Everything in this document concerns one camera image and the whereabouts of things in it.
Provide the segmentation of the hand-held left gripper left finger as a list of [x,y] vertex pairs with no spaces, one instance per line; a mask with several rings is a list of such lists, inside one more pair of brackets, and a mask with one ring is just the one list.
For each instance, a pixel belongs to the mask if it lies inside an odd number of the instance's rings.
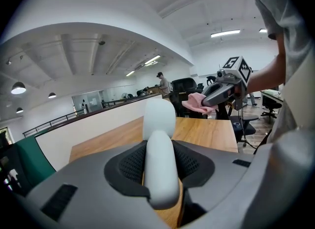
[[165,229],[141,185],[146,142],[81,157],[18,203],[42,229]]

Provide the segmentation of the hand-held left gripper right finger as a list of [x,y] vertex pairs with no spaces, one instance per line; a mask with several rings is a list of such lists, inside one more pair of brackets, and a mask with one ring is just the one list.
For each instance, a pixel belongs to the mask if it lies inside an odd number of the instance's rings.
[[291,222],[315,172],[315,132],[289,131],[254,155],[175,141],[181,229],[266,229]]

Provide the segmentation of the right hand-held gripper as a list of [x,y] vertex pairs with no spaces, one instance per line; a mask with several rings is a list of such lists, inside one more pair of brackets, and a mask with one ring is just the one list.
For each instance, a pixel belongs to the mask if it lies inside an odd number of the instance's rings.
[[240,110],[248,92],[251,73],[243,56],[229,58],[217,72],[216,82],[203,90],[205,98],[201,105],[212,107],[227,101],[235,110]]

